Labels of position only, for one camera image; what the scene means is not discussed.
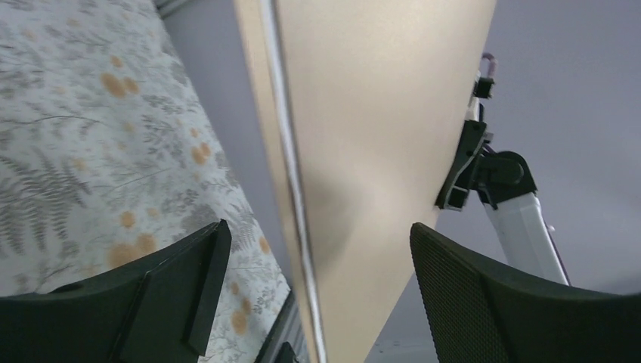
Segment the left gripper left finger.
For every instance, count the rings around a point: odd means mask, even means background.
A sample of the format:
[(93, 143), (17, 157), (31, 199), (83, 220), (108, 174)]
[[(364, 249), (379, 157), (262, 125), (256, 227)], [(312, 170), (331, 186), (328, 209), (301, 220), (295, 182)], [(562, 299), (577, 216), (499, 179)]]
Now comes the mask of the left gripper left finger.
[(50, 293), (1, 300), (3, 362), (195, 362), (231, 254), (226, 221)]

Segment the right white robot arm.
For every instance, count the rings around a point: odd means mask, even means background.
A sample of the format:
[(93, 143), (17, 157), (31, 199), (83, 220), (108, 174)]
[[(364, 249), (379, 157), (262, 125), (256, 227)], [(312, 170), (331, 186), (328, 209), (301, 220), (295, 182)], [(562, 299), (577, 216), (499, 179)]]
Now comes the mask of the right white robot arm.
[(544, 221), (537, 186), (525, 159), (491, 149), (480, 99), (471, 97), (454, 161), (435, 204), (460, 211), (476, 192), (509, 265), (530, 275), (568, 285), (570, 280)]

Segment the beige notebook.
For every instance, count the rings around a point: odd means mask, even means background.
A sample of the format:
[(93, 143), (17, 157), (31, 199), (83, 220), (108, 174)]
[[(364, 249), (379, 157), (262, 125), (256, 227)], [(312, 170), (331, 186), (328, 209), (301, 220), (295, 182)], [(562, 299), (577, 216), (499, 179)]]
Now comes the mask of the beige notebook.
[(493, 1), (236, 1), (312, 362), (363, 362), (434, 226)]

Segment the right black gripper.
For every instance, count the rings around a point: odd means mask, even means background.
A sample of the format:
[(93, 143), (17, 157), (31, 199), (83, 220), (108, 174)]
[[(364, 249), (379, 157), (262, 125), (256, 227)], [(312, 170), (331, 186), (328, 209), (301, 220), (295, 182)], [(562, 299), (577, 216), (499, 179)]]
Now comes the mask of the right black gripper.
[(487, 149), (493, 134), (486, 128), (486, 123), (465, 121), (453, 164), (435, 201), (439, 209), (460, 211), (470, 191), (476, 191), (480, 201), (492, 209), (537, 191), (531, 170), (520, 154)]

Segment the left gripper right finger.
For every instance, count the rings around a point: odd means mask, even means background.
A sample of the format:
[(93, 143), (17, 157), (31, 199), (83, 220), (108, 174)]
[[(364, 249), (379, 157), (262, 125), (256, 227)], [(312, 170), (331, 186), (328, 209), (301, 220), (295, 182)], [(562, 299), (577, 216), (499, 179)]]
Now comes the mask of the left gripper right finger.
[(638, 362), (640, 296), (548, 281), (415, 223), (410, 249), (441, 362)]

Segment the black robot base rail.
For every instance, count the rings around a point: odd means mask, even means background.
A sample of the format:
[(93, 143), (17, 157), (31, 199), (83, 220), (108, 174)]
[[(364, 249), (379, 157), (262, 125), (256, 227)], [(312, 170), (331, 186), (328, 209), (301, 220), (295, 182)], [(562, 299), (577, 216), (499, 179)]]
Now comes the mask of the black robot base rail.
[(263, 342), (255, 363), (310, 362), (299, 306), (290, 292), (269, 334)]

